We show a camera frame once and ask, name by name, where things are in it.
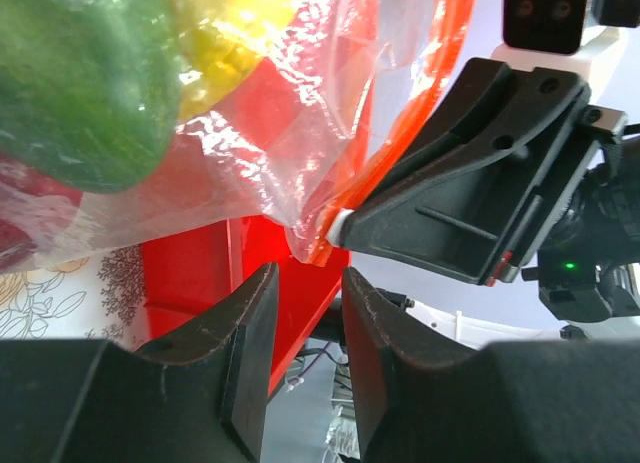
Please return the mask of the clear zip top bag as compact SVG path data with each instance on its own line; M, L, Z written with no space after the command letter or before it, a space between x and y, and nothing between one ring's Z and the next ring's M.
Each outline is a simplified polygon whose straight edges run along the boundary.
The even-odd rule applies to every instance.
M408 143L475 0L1 0L1 269L329 207Z

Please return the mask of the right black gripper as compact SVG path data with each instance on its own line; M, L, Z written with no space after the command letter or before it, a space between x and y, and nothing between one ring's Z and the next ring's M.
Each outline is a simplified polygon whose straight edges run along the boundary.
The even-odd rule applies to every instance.
M521 107L486 122L475 110L460 130L419 137L346 218L343 247L477 285L507 279L540 248L521 275L556 319L637 316L639 292L616 272L639 261L639 126L588 108L580 128L604 161L584 172L596 149L578 128L584 101Z

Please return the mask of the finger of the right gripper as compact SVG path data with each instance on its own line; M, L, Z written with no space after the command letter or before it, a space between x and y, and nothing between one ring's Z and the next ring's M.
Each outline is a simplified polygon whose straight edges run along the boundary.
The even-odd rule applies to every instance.
M465 208L509 208L531 167L518 152L550 137L581 109L590 91L577 74L536 67L518 71L474 58L436 112L372 193L373 206L400 201L419 183L433 192L454 184L442 200Z

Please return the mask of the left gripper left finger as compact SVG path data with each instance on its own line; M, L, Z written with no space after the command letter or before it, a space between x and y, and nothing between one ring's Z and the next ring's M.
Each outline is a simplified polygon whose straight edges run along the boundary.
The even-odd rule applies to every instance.
M131 352L108 340L1 344L5 462L256 462L279 269Z

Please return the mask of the red apple toy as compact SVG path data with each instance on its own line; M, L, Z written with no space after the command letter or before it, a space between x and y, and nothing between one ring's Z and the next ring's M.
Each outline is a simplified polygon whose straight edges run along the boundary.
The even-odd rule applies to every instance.
M1 270L51 245L75 218L83 192L1 157Z

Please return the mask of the green orange mango toy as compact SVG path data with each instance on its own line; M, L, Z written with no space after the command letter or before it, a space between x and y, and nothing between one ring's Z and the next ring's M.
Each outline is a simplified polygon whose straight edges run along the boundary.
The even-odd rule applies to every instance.
M178 121L168 0L1 0L1 151L68 185L149 177Z

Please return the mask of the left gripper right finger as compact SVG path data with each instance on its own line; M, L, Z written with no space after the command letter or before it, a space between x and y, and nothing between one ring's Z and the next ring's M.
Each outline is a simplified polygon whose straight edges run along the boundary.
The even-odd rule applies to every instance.
M342 314L365 462L635 462L635 341L470 349L390 303L356 269Z

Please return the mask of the yellow corn toy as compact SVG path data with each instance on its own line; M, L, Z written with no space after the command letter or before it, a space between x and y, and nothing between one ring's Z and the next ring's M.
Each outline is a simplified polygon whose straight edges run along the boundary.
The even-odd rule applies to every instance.
M169 0L184 59L179 120L234 91L292 22L301 0Z

